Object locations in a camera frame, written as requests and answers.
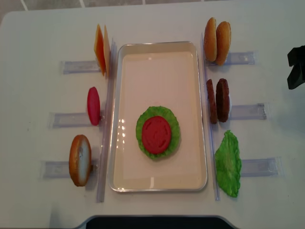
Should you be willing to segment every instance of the green lettuce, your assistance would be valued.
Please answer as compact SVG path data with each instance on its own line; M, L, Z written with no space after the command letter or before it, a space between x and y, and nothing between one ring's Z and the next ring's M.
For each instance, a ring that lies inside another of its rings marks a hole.
M161 154L151 154L143 146L142 143L142 128L147 119L154 116L161 116L167 120L171 127L172 137L167 149ZM157 159L163 156L168 156L175 151L180 142L180 127L177 118L172 111L163 106L150 106L138 119L135 129L136 138L138 140L139 148L151 159Z
M229 196L237 197L240 188L242 161L239 157L237 137L226 131L215 154L216 179L219 187Z

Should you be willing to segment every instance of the brown patty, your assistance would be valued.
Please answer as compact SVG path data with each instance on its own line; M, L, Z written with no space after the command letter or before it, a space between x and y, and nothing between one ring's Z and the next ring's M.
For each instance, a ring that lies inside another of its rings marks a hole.
M208 98L209 98L209 104L210 104L210 120L211 120L211 123L216 124L217 123L217 110L216 110L214 88L213 88L213 83L212 83L211 79L209 79L206 82L206 87L208 90Z
M216 86L217 116L220 122L226 122L230 112L229 86L226 79L220 79Z

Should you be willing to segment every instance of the tomato slice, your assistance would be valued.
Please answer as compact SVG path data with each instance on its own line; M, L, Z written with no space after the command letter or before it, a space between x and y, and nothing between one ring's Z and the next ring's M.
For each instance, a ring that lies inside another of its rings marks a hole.
M87 110L92 125L98 125L101 119L100 97L95 87L89 89Z
M106 71L106 62L104 56L104 40L100 25L97 25L94 42L94 52L100 64L101 72L104 75Z
M149 118L143 125L142 142L151 154L163 153L170 144L171 137L171 127L161 116Z

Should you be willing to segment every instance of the white tray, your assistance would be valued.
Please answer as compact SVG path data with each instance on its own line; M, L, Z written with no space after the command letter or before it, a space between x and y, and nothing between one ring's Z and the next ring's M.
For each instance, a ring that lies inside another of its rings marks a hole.
M173 155L152 160L135 128L149 106L164 106L180 125ZM121 47L114 99L110 187L117 192L200 190L207 182L197 50L190 42Z

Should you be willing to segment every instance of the floor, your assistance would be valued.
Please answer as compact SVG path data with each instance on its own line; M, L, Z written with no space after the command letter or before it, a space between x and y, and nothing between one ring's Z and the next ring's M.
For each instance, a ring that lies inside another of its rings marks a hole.
M65 8L148 5L209 0L0 0L0 23L4 15L11 11L52 10Z

